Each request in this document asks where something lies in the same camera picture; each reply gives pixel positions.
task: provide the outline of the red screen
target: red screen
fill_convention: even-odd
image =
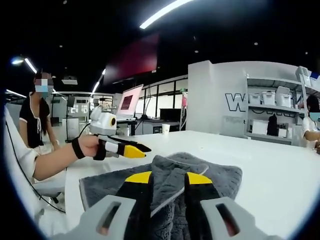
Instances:
[[[156,70],[158,41],[154,34],[125,47],[105,67],[103,84]]]

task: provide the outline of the black top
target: black top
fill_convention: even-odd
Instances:
[[[43,98],[41,98],[40,101],[40,111],[44,111],[45,116],[50,115],[49,106]],[[41,121],[39,117],[35,117],[31,110],[30,96],[28,96],[22,104],[20,110],[20,120],[26,122],[29,147],[34,149],[38,146],[43,146],[44,143],[42,142]]]

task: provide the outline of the white table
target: white table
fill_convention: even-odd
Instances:
[[[256,226],[287,239],[313,210],[320,190],[320,156],[311,149],[194,131],[136,135],[152,149],[143,159],[78,160],[67,169],[65,208],[70,229],[84,212],[79,179],[152,162],[155,155],[188,152],[243,171],[236,203],[255,216]]]

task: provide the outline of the paper cup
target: paper cup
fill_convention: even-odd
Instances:
[[[170,131],[170,124],[162,124],[162,134],[168,135]]]

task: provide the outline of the ceiling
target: ceiling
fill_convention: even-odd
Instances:
[[[7,88],[24,95],[32,88],[28,66],[10,63],[21,55],[56,76],[56,91],[91,92],[112,55],[153,33],[160,35],[157,73],[99,86],[97,92],[184,75],[188,64],[204,60],[270,61],[320,71],[319,10],[309,0],[194,0],[139,28],[173,1],[9,1]],[[64,76],[75,76],[78,85],[63,84]]]

